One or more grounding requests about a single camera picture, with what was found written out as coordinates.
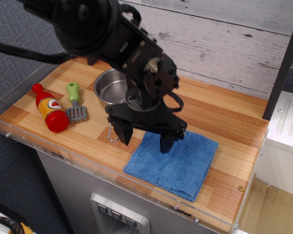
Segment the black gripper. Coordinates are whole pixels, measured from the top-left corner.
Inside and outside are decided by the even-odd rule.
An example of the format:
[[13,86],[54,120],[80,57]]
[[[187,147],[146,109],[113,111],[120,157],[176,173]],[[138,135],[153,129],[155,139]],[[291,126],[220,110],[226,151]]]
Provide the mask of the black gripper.
[[187,128],[187,123],[174,115],[182,110],[183,101],[172,91],[168,96],[179,104],[178,108],[167,107],[161,98],[150,107],[142,109],[129,93],[126,94],[126,103],[107,106],[105,111],[108,122],[113,126],[119,140],[128,145],[134,128],[158,133],[161,134],[160,151],[168,153],[175,140],[185,137]]

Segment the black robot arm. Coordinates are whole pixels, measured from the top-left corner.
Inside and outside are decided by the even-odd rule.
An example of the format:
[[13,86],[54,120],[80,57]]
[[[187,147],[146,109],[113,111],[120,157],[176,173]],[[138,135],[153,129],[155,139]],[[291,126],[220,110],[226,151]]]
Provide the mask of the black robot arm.
[[187,124],[164,103],[179,86],[176,65],[139,28],[140,14],[117,0],[25,0],[25,9],[54,26],[63,48],[75,55],[100,59],[126,77],[126,101],[105,111],[119,140],[128,144],[133,129],[160,134],[167,153],[183,139]]

